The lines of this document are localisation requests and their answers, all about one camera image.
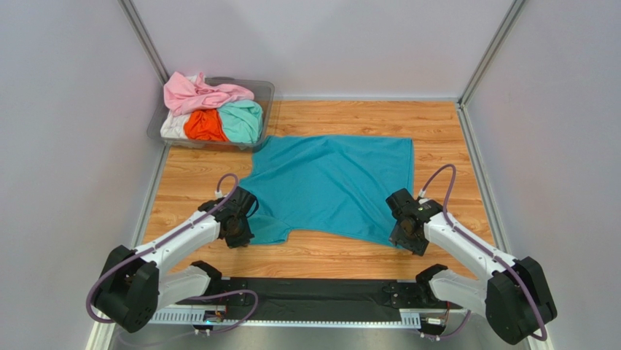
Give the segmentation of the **teal t shirt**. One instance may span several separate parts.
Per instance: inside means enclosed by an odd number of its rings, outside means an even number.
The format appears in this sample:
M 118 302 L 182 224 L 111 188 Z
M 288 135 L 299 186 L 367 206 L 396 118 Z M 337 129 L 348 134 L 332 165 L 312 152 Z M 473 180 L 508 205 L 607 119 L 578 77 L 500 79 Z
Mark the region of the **teal t shirt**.
M 414 145 L 385 136 L 270 136 L 240 185 L 257 197 L 254 245 L 282 244 L 294 230 L 387 246 L 396 220 L 385 200 L 412 190 Z

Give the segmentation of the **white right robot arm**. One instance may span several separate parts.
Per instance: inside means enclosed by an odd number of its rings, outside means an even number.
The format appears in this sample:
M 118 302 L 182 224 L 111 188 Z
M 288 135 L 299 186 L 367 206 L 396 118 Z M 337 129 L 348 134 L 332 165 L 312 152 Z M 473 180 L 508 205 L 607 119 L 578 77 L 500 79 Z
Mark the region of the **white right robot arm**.
M 450 253 L 474 274 L 464 277 L 436 264 L 415 278 L 417 298 L 433 305 L 448 302 L 485 317 L 504 342 L 515 345 L 554 320 L 558 311 L 542 266 L 518 259 L 467 229 L 440 203 L 414 198 L 403 188 L 386 199 L 396 224 L 389 241 L 421 256 L 429 244 Z

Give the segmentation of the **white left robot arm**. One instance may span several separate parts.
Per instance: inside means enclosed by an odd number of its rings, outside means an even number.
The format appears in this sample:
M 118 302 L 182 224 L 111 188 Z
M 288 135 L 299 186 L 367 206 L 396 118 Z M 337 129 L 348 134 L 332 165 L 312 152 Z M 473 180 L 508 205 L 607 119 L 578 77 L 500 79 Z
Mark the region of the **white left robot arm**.
M 172 268 L 206 244 L 223 240 L 230 248 L 248 246 L 254 235 L 249 218 L 257 198 L 236 187 L 228 195 L 205 202 L 188 219 L 163 236 L 130 249 L 120 245 L 107 257 L 97 282 L 87 294 L 91 316 L 134 333 L 162 308 L 185 301 L 222 300 L 222 273 L 202 260 L 174 273 Z

